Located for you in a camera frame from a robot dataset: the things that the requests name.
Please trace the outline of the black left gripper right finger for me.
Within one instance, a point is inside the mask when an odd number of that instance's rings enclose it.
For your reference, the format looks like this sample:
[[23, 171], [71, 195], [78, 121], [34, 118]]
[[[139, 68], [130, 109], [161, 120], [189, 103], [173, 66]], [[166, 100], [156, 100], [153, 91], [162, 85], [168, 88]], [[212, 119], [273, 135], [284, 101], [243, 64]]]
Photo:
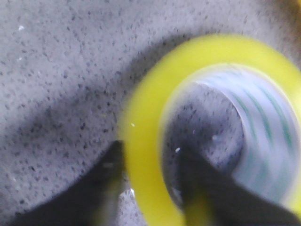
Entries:
[[180, 151], [180, 184], [188, 226], [301, 224], [294, 213], [247, 191], [191, 147]]

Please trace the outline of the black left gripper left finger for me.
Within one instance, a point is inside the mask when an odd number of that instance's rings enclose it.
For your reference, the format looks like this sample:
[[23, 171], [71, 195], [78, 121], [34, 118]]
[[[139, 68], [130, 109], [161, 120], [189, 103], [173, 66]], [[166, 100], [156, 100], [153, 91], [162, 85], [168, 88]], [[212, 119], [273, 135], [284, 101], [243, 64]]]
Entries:
[[113, 226], [124, 170], [123, 142], [113, 141], [84, 176], [53, 199], [14, 220], [13, 226]]

